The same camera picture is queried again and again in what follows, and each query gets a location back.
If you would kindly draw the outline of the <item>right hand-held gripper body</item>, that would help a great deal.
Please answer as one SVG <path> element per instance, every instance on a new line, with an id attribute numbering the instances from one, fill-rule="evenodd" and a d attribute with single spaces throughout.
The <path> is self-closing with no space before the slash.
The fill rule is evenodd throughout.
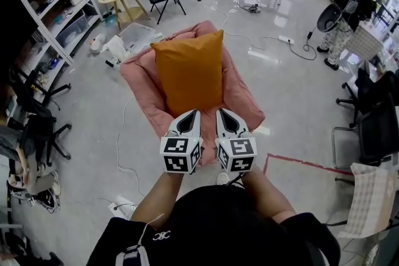
<path id="1" fill-rule="evenodd" d="M 242 131 L 238 136 L 217 138 L 216 158 L 227 173 L 246 173 L 252 170 L 257 157 L 256 139 L 250 132 Z"/>

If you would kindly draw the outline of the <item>pile of black gear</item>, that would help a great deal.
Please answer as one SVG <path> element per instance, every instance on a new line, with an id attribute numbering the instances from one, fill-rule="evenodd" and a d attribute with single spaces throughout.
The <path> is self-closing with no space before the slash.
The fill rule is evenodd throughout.
<path id="1" fill-rule="evenodd" d="M 39 192 L 31 196 L 35 204 L 42 206 L 50 214 L 53 214 L 60 209 L 59 197 L 55 194 L 52 188 Z"/>

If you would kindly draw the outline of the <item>clear plastic shelf bin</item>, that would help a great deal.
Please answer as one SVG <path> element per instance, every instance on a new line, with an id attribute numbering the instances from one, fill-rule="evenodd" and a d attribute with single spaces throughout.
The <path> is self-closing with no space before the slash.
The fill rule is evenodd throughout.
<path id="1" fill-rule="evenodd" d="M 73 23 L 67 26 L 60 34 L 56 37 L 59 44 L 65 48 L 69 43 L 71 43 L 79 34 L 83 33 L 89 26 L 87 16 L 85 14 L 81 15 Z"/>

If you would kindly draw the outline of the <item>black mesh office chair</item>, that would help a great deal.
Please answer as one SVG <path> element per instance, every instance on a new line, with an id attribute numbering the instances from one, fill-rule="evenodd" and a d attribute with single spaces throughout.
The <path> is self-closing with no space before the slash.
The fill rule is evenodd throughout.
<path id="1" fill-rule="evenodd" d="M 362 115 L 371 111 L 371 109 L 382 102 L 390 94 L 394 106 L 399 107 L 399 69 L 395 72 L 386 71 L 376 82 L 373 82 L 364 69 L 358 69 L 358 77 L 355 80 L 358 88 L 357 94 L 354 94 L 347 82 L 342 84 L 342 88 L 347 88 L 351 99 L 336 99 L 336 104 L 346 103 L 355 108 L 353 120 L 349 123 L 349 128 L 356 126 L 358 113 Z"/>

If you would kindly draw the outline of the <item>orange pillow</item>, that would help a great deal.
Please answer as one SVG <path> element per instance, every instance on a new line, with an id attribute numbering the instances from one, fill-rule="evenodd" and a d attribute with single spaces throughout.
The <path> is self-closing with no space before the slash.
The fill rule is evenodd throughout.
<path id="1" fill-rule="evenodd" d="M 152 43 L 166 105 L 174 116 L 206 110 L 223 101 L 224 32 Z"/>

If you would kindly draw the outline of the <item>white plastic object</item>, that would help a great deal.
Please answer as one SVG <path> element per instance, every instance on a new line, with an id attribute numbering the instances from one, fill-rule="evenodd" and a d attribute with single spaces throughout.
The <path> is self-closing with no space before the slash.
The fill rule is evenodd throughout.
<path id="1" fill-rule="evenodd" d="M 105 34 L 101 33 L 90 41 L 90 53 L 104 59 L 105 64 L 111 68 L 119 69 L 120 64 L 127 58 L 127 51 L 123 40 L 118 36 L 113 36 L 106 40 Z"/>

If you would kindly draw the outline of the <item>black sled-base office chair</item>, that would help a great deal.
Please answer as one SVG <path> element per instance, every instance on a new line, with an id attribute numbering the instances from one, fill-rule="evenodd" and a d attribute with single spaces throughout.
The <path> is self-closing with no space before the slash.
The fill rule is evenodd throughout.
<path id="1" fill-rule="evenodd" d="M 335 147 L 335 132 L 356 133 L 359 142 L 358 162 L 369 166 L 380 166 L 383 158 L 399 153 L 399 107 L 394 104 L 390 93 L 365 115 L 362 115 L 353 128 L 332 128 L 332 166 L 335 169 L 349 169 L 338 166 Z"/>

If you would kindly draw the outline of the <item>black screen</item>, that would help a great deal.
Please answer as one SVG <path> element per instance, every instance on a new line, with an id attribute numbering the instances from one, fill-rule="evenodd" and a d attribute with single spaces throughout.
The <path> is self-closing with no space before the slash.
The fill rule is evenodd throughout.
<path id="1" fill-rule="evenodd" d="M 5 72 L 37 29 L 21 0 L 0 0 L 0 72 Z"/>

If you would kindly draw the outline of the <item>red floor tape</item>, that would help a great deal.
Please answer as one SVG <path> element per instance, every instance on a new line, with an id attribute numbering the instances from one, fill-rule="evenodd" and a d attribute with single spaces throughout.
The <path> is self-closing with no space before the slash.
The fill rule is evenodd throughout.
<path id="1" fill-rule="evenodd" d="M 301 165 L 305 165 L 305 166 L 309 166 L 309 167 L 313 167 L 313 168 L 317 168 L 317 169 L 322 169 L 324 171 L 330 171 L 336 174 L 341 174 L 341 175 L 346 175 L 346 176 L 353 176 L 353 174 L 351 172 L 348 171 L 344 171 L 342 169 L 335 169 L 335 168 L 329 168 L 329 167 L 325 167 L 319 164 L 315 164 L 315 163 L 311 163 L 308 161 L 303 161 L 300 159 L 296 159 L 296 158 L 290 158 L 290 157 L 285 157 L 285 156 L 280 156 L 277 154 L 272 154 L 272 153 L 268 153 L 266 156 L 266 160 L 263 166 L 263 173 L 266 174 L 267 171 L 267 167 L 268 167 L 268 162 L 270 159 L 277 159 L 277 160 L 281 160 L 281 161 L 287 161 L 287 162 L 292 162 L 292 163 L 299 163 Z"/>

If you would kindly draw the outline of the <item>checkered cloth table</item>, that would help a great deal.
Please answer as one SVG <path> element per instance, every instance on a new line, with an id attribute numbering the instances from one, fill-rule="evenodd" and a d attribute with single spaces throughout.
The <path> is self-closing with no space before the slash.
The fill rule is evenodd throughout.
<path id="1" fill-rule="evenodd" d="M 379 37 L 367 25 L 360 24 L 345 48 L 363 60 L 370 60 L 383 50 Z"/>
<path id="2" fill-rule="evenodd" d="M 363 239 L 388 227 L 395 194 L 399 188 L 396 171 L 352 163 L 355 178 L 352 204 L 339 238 Z"/>

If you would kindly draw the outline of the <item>person's left forearm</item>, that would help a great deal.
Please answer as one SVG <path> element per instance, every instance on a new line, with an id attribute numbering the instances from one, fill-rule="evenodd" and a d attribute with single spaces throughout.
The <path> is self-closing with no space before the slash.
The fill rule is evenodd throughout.
<path id="1" fill-rule="evenodd" d="M 183 178 L 184 175 L 180 173 L 162 173 L 134 210 L 130 220 L 150 224 L 154 229 L 161 229 L 170 217 Z"/>

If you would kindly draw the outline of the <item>person's black shirt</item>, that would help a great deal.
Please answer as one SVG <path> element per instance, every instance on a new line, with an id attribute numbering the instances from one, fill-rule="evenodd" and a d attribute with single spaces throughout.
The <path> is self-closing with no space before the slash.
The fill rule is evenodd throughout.
<path id="1" fill-rule="evenodd" d="M 176 201 L 165 224 L 110 219 L 87 266 L 117 260 L 136 245 L 149 266 L 339 266 L 340 246 L 311 213 L 282 222 L 263 217 L 243 188 L 203 186 Z"/>

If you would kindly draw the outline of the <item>black swivel office chair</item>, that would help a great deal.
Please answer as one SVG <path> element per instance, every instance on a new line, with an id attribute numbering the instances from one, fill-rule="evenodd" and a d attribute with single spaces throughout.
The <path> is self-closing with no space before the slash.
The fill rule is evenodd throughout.
<path id="1" fill-rule="evenodd" d="M 32 72 L 30 75 L 26 75 L 20 68 L 10 66 L 7 71 L 7 82 L 16 94 L 17 104 L 28 114 L 27 123 L 22 129 L 23 142 L 26 142 L 29 138 L 32 139 L 36 147 L 36 161 L 41 161 L 45 157 L 46 165 L 52 166 L 50 156 L 53 149 L 64 159 L 71 159 L 70 154 L 61 150 L 57 144 L 57 139 L 66 129 L 70 130 L 72 125 L 67 123 L 58 130 L 55 129 L 57 118 L 52 115 L 43 102 L 34 98 L 32 87 L 38 88 L 45 94 L 45 102 L 53 96 L 53 93 L 37 85 L 34 81 L 34 74 Z"/>

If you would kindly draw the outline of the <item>clear plastic storage box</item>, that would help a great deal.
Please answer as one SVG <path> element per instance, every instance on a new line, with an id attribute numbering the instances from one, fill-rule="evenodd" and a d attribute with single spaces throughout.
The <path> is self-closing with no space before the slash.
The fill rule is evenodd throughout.
<path id="1" fill-rule="evenodd" d="M 155 39 L 155 30 L 151 27 L 132 22 L 119 33 L 124 48 L 133 54 L 150 46 Z"/>

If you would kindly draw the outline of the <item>pink padded lounge chair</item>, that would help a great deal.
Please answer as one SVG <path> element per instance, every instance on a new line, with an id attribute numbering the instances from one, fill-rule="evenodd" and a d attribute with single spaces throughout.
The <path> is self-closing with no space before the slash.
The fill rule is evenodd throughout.
<path id="1" fill-rule="evenodd" d="M 250 132 L 265 120 L 253 95 L 244 83 L 227 48 L 223 47 L 222 58 L 223 102 L 208 110 L 201 111 L 201 136 L 203 154 L 199 166 L 217 162 L 215 156 L 216 110 L 226 108 L 245 120 Z M 167 132 L 174 117 L 166 107 L 166 95 L 161 87 L 155 62 L 155 51 L 143 49 L 137 55 L 120 65 L 120 73 L 136 98 L 143 114 L 153 127 L 156 135 L 162 137 Z"/>

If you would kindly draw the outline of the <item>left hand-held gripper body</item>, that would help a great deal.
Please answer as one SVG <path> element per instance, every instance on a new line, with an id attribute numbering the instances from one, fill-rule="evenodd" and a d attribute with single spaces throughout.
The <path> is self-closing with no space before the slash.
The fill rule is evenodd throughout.
<path id="1" fill-rule="evenodd" d="M 200 131 L 182 134 L 174 130 L 168 131 L 160 141 L 164 171 L 192 174 L 202 157 L 202 144 Z"/>

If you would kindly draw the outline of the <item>yellow round table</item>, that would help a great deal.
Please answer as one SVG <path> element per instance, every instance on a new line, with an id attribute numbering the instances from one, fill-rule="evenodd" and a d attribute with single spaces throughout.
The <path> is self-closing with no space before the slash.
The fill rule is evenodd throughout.
<path id="1" fill-rule="evenodd" d="M 142 15 L 147 19 L 150 18 L 147 10 L 139 0 L 98 0 L 98 2 L 103 5 L 113 6 L 119 31 L 122 30 L 122 24 L 135 22 Z"/>

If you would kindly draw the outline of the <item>person's right forearm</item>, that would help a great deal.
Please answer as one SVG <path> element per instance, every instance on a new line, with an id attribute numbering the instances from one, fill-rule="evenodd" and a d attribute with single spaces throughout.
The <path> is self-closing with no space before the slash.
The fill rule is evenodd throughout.
<path id="1" fill-rule="evenodd" d="M 262 216 L 280 224 L 296 215 L 285 195 L 268 180 L 256 164 L 242 176 L 241 181 L 254 200 L 257 212 Z"/>

